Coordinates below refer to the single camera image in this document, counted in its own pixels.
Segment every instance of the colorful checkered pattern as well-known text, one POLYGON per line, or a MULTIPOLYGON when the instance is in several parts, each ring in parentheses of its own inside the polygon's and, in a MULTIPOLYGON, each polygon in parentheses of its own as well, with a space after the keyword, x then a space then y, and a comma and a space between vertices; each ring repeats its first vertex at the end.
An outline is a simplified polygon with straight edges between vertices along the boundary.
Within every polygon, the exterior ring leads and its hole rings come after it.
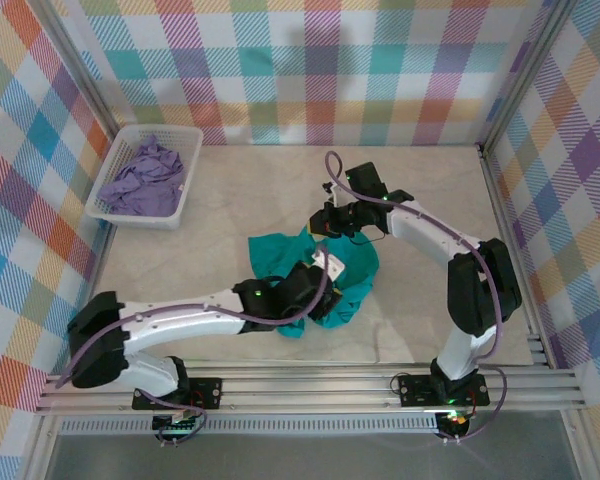
POLYGON ((491 128, 493 127, 493 122, 500 111, 500 107, 502 107, 503 102, 511 93, 514 84, 520 76, 522 66, 526 63, 529 54, 534 49, 534 42, 536 42, 542 33, 543 27, 549 18, 549 14, 558 4, 558 2, 559 0, 543 0, 542 6, 536 15, 536 18, 534 19, 531 28, 529 28, 527 36, 525 37, 524 42, 522 42, 522 45, 516 54, 515 60, 511 63, 511 68, 507 72, 504 82, 502 82, 502 86, 498 91, 498 96, 491 105, 491 110, 489 110, 487 120, 482 127, 482 131, 480 132, 478 143, 484 142, 491 128))
POLYGON ((551 346, 600 439, 600 0, 581 0, 493 167, 551 346))
POLYGON ((211 144, 472 143, 534 6, 56 0, 122 123, 195 125, 211 144))
POLYGON ((0 1, 0 479, 103 243, 83 205, 108 139, 25 0, 0 1))

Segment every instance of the white marble table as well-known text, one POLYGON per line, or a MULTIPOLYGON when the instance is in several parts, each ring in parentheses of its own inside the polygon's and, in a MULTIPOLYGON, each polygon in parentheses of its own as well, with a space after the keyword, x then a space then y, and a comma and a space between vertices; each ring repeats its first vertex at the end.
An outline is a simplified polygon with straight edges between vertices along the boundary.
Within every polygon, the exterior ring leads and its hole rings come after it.
MULTIPOLYGON (((119 228, 98 291, 121 300, 192 298, 253 278, 247 238, 295 235, 321 208, 327 147, 203 147, 182 225, 176 231, 119 228)), ((484 239, 498 235, 473 147, 337 147, 345 168, 373 161, 389 190, 413 194, 431 213, 484 239)), ((367 232, 375 238, 377 230, 367 232)), ((152 348, 193 360, 429 362, 444 345, 446 273, 409 244, 374 243, 375 285, 352 321, 334 330, 312 322, 301 339, 277 332, 190 338, 152 348)), ((506 324, 494 363, 529 364, 520 311, 506 324)))

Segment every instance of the teal shirt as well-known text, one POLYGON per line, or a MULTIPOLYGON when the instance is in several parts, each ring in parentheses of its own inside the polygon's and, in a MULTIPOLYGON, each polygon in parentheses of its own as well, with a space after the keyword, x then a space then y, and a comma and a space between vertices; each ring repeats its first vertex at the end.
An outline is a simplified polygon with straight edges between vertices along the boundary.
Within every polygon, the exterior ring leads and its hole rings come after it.
MULTIPOLYGON (((368 242, 362 233, 356 233, 353 241, 368 242)), ((324 244, 329 253, 335 255, 345 265, 335 286, 342 292, 342 298, 335 308, 316 323, 325 328, 335 328, 349 323, 360 309, 362 300, 371 291, 373 277, 378 271, 378 255, 371 243, 353 244, 349 238, 326 238, 316 242, 314 237, 303 229, 300 235, 288 237, 281 233, 249 238, 249 257, 256 278, 270 275, 286 277, 298 261, 313 263, 311 255, 316 251, 317 243, 324 244)), ((291 325, 278 327, 278 331, 287 337, 299 338, 304 333, 304 319, 291 325)))

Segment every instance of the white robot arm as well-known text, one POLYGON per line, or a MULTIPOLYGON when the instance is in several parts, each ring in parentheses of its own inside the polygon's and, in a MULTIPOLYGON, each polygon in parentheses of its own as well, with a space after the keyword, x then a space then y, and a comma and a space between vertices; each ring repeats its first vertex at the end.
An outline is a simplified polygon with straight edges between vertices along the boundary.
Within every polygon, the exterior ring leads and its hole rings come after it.
MULTIPOLYGON (((411 385, 411 400, 401 401, 405 406, 442 405, 466 397, 468 389, 475 391, 472 382, 477 376, 478 351, 496 331, 493 301, 475 255, 482 256, 493 276, 502 321, 521 304, 506 246, 497 239, 482 242, 464 235, 437 219, 433 223, 438 226, 434 226, 431 219, 435 217, 411 195, 401 190, 388 193, 371 163, 346 174, 352 191, 409 208, 365 200, 338 206, 333 200, 337 190, 325 184, 332 200, 311 217, 309 231, 328 237, 353 236, 362 227, 375 225, 416 246, 447 271, 452 332, 424 382, 423 388, 430 391, 418 395, 422 385, 411 385)), ((189 404, 192 392, 182 361, 158 359, 144 349, 192 336, 269 331, 281 325, 281 320, 290 323, 304 315, 322 318, 341 297, 334 282, 344 268, 337 258, 319 251, 312 265, 299 262, 285 278, 245 280, 232 289, 192 300, 119 303, 115 292, 101 293, 69 324, 71 382, 78 388, 91 388, 115 381, 170 403, 189 404)))

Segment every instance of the laundry basket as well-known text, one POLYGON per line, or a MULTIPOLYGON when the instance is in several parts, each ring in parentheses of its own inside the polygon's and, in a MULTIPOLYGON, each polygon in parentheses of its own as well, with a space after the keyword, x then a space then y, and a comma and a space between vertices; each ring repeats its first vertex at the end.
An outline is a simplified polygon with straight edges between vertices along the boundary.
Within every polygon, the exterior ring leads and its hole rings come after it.
POLYGON ((93 218, 101 218, 120 227, 160 228, 175 230, 180 226, 180 217, 184 203, 189 193, 193 171, 195 170, 200 145, 202 144, 202 131, 195 127, 180 127, 172 125, 128 125, 118 132, 116 139, 109 150, 107 158, 102 164, 98 178, 93 184, 85 213, 93 218), (120 169, 135 157, 142 142, 151 135, 155 135, 158 143, 169 150, 180 154, 184 167, 184 188, 180 196, 180 203, 175 213, 169 217, 144 217, 137 215, 112 215, 111 207, 98 198, 98 192, 103 185, 111 183, 120 169))

